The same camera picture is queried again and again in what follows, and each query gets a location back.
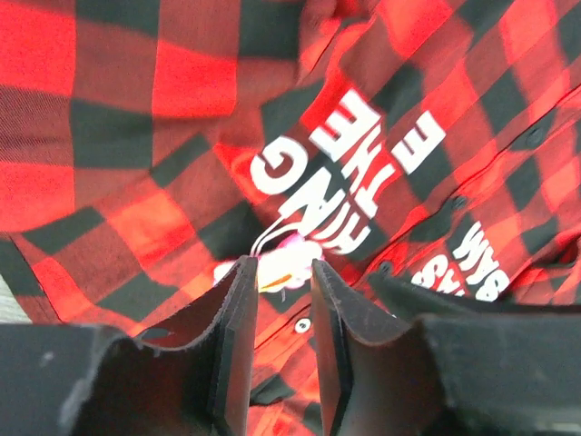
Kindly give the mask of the red black plaid shirt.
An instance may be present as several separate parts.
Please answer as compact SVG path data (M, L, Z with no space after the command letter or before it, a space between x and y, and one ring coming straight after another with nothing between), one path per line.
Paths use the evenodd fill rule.
M280 228L362 290L578 303L580 4L1 4L18 315L135 335ZM259 293L252 435L322 429L308 284Z

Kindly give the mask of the pink white flower brooch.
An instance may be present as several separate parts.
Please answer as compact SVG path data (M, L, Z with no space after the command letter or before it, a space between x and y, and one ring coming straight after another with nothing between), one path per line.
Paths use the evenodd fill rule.
M296 290L310 281L313 260L323 260L323 249L317 242L305 239L296 230L280 228L265 232L252 244L250 257L257 259L251 277L257 293L279 293Z

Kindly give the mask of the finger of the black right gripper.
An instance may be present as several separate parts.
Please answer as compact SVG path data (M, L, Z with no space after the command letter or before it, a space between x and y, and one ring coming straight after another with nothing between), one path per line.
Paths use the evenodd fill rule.
M527 305L510 302L482 302L434 292L398 278L374 272L368 282L375 296L393 316L410 322L423 314L523 313L580 314L579 305Z

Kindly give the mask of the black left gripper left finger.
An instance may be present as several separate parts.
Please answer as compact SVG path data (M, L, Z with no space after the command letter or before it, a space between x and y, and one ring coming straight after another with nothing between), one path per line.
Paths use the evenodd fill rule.
M258 306L241 257L148 332L104 325L1 328L4 435L242 435Z

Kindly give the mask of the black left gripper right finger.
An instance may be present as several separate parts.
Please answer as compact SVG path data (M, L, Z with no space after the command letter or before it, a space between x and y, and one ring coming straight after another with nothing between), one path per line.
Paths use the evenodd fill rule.
M406 322L312 264L327 435L577 435L580 314Z

